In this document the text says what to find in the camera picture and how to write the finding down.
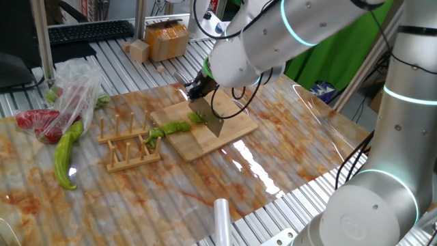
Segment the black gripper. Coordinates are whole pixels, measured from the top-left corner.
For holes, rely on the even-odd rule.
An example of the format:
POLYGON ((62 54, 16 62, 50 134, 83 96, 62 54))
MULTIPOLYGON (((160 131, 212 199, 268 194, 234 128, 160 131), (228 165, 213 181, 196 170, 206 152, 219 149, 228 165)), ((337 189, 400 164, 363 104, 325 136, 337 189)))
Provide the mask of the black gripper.
POLYGON ((184 85, 184 88, 190 100, 205 98, 218 89, 216 81, 203 71, 199 71, 191 82, 184 85))

